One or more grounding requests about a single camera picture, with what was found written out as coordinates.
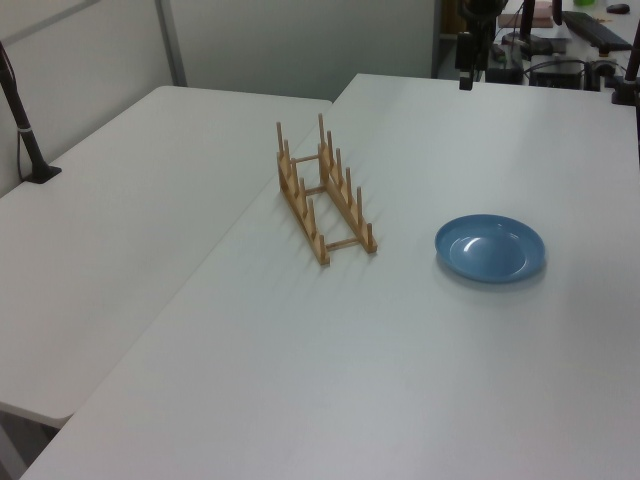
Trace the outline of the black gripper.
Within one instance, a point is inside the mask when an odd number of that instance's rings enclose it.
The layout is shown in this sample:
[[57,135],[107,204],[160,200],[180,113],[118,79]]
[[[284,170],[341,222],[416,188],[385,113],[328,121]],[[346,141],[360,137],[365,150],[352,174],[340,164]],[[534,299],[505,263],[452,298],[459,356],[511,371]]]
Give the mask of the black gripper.
[[466,21],[467,31],[457,35],[455,68],[459,71],[459,89],[473,87],[474,66],[485,70],[488,62],[488,30],[495,26],[501,14],[500,0],[461,0],[460,16]]

